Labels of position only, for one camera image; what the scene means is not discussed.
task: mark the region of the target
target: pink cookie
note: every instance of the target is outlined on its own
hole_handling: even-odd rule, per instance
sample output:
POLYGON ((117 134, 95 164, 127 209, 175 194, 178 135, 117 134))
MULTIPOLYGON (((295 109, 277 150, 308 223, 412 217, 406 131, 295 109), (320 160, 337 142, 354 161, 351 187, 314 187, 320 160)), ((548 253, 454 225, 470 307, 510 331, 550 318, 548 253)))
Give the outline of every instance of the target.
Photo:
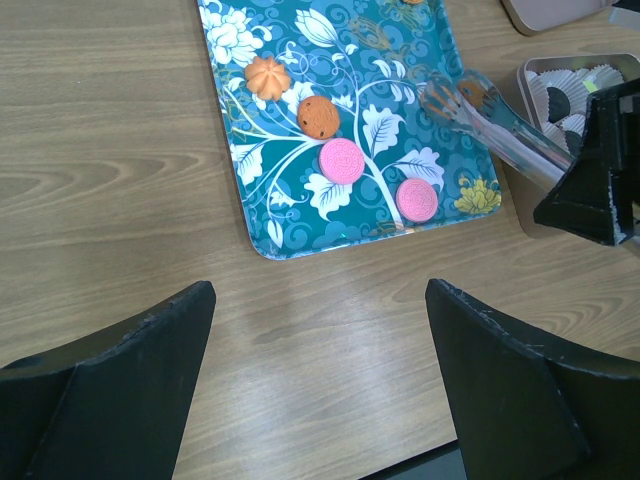
POLYGON ((398 187, 396 205, 407 220, 423 223, 436 214, 438 194, 424 180, 410 178, 398 187))
POLYGON ((364 173, 362 150, 346 138, 329 140, 320 150, 320 169, 325 177, 339 185, 349 185, 364 173))

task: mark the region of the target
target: floral pattern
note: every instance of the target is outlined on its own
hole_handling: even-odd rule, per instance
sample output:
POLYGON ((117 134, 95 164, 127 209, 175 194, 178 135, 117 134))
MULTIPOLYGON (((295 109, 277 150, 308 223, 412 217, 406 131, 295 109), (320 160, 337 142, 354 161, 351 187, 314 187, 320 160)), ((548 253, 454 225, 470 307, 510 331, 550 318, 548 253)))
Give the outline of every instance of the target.
POLYGON ((493 212, 500 191, 484 147, 442 129, 417 98, 431 70, 462 74, 442 0, 416 8, 390 0, 199 0, 249 234, 257 251, 286 259, 456 223, 493 212), (292 78, 278 102, 252 95, 244 67, 274 56, 292 78), (330 98, 339 137, 363 151, 353 185, 324 177, 325 141, 302 133, 296 115, 311 95, 330 98), (394 202, 406 178, 439 197, 426 224, 394 202))

